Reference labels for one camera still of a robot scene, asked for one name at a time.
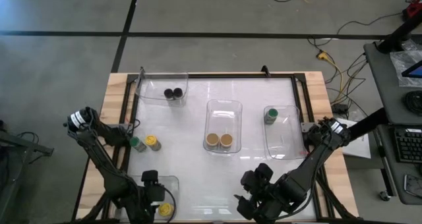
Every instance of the green cap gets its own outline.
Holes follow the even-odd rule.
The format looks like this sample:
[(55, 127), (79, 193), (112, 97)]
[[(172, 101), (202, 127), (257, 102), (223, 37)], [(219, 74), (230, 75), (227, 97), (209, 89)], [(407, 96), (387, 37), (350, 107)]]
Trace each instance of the green cap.
[(277, 115), (278, 115), (277, 109), (270, 109), (268, 111), (268, 115), (271, 116), (271, 117), (277, 117)]
[(130, 140), (129, 140), (129, 144), (132, 147), (136, 147), (139, 144), (140, 140), (137, 136), (133, 136)]

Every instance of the gray floor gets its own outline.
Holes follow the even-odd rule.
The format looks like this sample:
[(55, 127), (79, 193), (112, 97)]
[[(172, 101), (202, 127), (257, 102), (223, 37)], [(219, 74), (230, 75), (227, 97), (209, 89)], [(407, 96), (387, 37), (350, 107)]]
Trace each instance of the gray floor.
[[(130, 1), (0, 0), (0, 30), (122, 31)], [(131, 31), (333, 34), (349, 20), (369, 22), (406, 6), (404, 0), (310, 1), (138, 0)], [(350, 25), (342, 33), (388, 34), (400, 24), (397, 16), (368, 27)], [(368, 42), (333, 40), (323, 49), (346, 69)], [(70, 219), (86, 155), (61, 125), (81, 107), (100, 110), (118, 43), (112, 37), (0, 36), (0, 117), (10, 131), (34, 131), (43, 145), (55, 148), (53, 157), (37, 161), (26, 175), (15, 219)], [(318, 61), (317, 53), (306, 40), (129, 38), (119, 72), (141, 66), (149, 71), (256, 71), (267, 65), (270, 70), (321, 70), (331, 77), (333, 68)], [(371, 113), (381, 107), (379, 95), (368, 67), (360, 76), (367, 81), (351, 97)], [(339, 82), (336, 78), (328, 87), (338, 88)], [(352, 110), (361, 114), (355, 106)], [(347, 159), (350, 168), (358, 163)], [(378, 170), (349, 173), (362, 217), (420, 223), (420, 207), (402, 205), (398, 198), (378, 199), (384, 189)]]

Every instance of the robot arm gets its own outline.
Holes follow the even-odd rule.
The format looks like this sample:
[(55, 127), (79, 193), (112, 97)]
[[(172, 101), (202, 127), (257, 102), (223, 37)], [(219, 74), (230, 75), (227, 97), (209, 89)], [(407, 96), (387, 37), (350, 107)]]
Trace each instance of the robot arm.
[(142, 174), (144, 186), (138, 186), (130, 176), (113, 165), (98, 140), (102, 136), (111, 146), (124, 146), (129, 143), (126, 131), (101, 123), (96, 111), (89, 107), (68, 116), (64, 125), (68, 135), (84, 148), (104, 178), (105, 196), (118, 208), (126, 209), (131, 223), (153, 223), (157, 207), (151, 206), (151, 203), (164, 200), (164, 189), (158, 184), (158, 172), (145, 171)]
[(282, 175), (274, 184), (270, 183), (273, 172), (264, 163), (255, 171), (245, 172), (241, 184), (251, 197), (247, 200), (235, 195), (239, 200), (237, 211), (244, 218), (267, 224), (280, 219), (282, 211), (291, 215), (301, 211), (296, 209), (307, 199), (318, 169), (335, 149), (349, 144), (350, 131), (335, 119), (324, 118), (319, 126), (312, 126), (305, 133), (304, 140), (315, 145), (314, 150), (297, 169)]

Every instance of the yellow jar lid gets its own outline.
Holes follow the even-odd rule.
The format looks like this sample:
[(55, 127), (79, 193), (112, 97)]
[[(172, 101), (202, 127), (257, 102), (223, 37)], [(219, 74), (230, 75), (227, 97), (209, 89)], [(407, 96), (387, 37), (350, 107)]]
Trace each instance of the yellow jar lid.
[(145, 138), (145, 144), (148, 146), (155, 146), (157, 144), (157, 138), (154, 135), (148, 135)]
[(160, 205), (160, 207), (158, 208), (158, 213), (163, 217), (170, 216), (173, 213), (173, 205), (169, 203), (164, 203)]

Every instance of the transparent plastic bin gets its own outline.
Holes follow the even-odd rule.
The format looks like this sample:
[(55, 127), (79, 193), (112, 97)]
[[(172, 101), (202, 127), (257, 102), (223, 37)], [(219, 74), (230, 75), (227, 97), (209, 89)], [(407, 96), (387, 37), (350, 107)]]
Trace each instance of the transparent plastic bin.
[[(278, 112), (272, 124), (265, 122), (270, 109)], [(307, 155), (303, 145), (299, 109), (290, 105), (271, 105), (264, 109), (265, 146), (272, 159), (300, 159)]]
[[(204, 149), (216, 154), (233, 154), (240, 151), (242, 148), (241, 125), (242, 104), (240, 102), (218, 99), (210, 100), (206, 104)], [(209, 142), (210, 139), (207, 140), (209, 134), (216, 134), (218, 136), (218, 143), (215, 146), (209, 145), (209, 143), (213, 144), (215, 142)], [(230, 139), (227, 138), (230, 136), (231, 145), (228, 147), (227, 141)]]
[[(183, 73), (147, 73), (140, 68), (136, 83), (136, 94), (145, 103), (182, 107), (186, 104), (189, 75)], [(166, 89), (182, 89), (180, 97), (166, 98)]]
[[(140, 185), (143, 186), (144, 183), (140, 181), (141, 176), (140, 175), (131, 175), (131, 177), (135, 180), (135, 182)], [(162, 185), (164, 185), (164, 187), (166, 187), (172, 194), (173, 197), (175, 198), (176, 204), (179, 203), (179, 179), (176, 176), (159, 176), (158, 177), (158, 182)], [(173, 204), (173, 199), (171, 199), (170, 194), (168, 194), (166, 192), (166, 195), (164, 196), (164, 201), (163, 202), (154, 202), (152, 203), (152, 205), (160, 205), (163, 203), (169, 203), (171, 205)], [(120, 216), (120, 222), (121, 223), (129, 223), (129, 218), (127, 217), (127, 213), (126, 210), (123, 208), (121, 210), (116, 210), (116, 216), (119, 217)], [(170, 217), (163, 217), (158, 213), (158, 208), (156, 210), (155, 216), (154, 216), (154, 220), (155, 221), (167, 221)]]

